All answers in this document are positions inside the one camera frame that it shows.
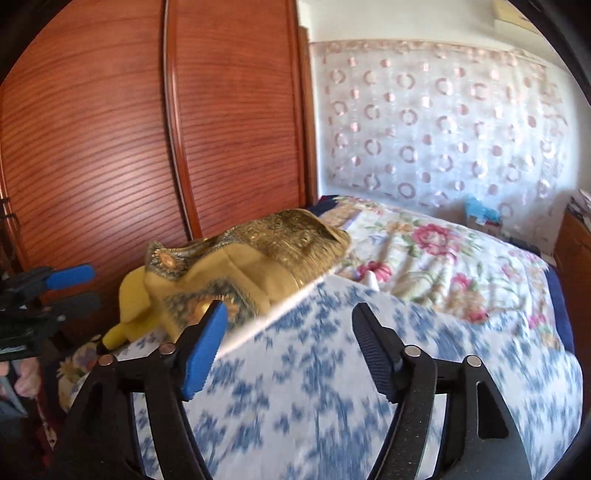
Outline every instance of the yellow fabric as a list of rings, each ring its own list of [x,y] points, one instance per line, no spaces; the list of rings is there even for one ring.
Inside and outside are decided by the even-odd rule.
[[[182,249],[153,242],[144,283],[173,341],[213,300],[226,303],[233,330],[328,272],[349,241],[305,210],[286,210]]]
[[[128,273],[119,287],[119,323],[102,338],[108,350],[125,342],[133,342],[158,325],[158,315],[152,309],[144,287],[145,267]]]

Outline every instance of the wooden wardrobe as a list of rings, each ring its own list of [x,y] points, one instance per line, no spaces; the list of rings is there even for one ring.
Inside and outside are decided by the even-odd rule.
[[[94,266],[103,307],[64,325],[73,342],[118,321],[147,242],[311,201],[297,24],[294,0],[73,0],[14,64],[7,225],[24,269]]]

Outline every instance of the light blue cloth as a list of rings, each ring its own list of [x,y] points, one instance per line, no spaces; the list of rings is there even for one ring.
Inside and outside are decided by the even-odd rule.
[[[296,308],[217,360],[204,390],[185,404],[215,480],[367,478],[395,406],[378,394],[353,335],[351,312],[359,302],[434,358],[484,360],[518,425],[534,479],[562,456],[582,409],[582,373],[573,355],[546,348],[527,328],[470,325],[328,276]],[[161,335],[134,342],[119,358],[149,354]],[[137,394],[134,404],[146,472],[162,478],[144,396]],[[444,405],[439,395],[421,479],[435,465]]]

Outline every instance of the person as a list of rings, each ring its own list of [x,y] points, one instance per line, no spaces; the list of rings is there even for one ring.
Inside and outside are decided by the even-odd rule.
[[[37,441],[37,408],[34,397],[41,388],[37,358],[14,362],[17,380],[14,391],[21,397],[28,417],[12,408],[7,392],[0,385],[0,472],[2,478],[38,480],[45,472],[43,451]],[[0,375],[9,373],[9,362],[0,362]]]

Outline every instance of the wooden nightstand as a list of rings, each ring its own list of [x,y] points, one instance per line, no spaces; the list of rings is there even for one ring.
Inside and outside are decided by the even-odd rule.
[[[591,406],[591,232],[566,210],[554,249],[558,277],[583,368],[586,410]]]

